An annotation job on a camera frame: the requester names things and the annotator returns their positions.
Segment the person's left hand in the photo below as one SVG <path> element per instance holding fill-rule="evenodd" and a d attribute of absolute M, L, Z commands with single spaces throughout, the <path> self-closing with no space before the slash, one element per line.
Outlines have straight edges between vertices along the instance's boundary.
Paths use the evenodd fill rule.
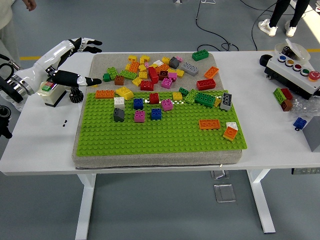
<path fill-rule="evenodd" d="M 26 6 L 26 9 L 31 12 L 36 9 L 37 3 L 35 0 L 22 0 Z"/>

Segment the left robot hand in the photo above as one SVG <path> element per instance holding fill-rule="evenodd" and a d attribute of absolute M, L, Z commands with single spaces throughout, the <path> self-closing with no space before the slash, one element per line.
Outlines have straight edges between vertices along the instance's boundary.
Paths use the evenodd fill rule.
<path fill-rule="evenodd" d="M 100 53 L 102 50 L 97 48 L 100 45 L 101 41 L 86 37 L 64 40 L 43 55 L 31 68 L 16 71 L 14 77 L 22 80 L 33 91 L 36 91 L 47 77 L 51 77 L 56 84 L 68 87 L 99 85 L 102 83 L 99 78 L 59 70 L 59 67 L 75 53 Z"/>

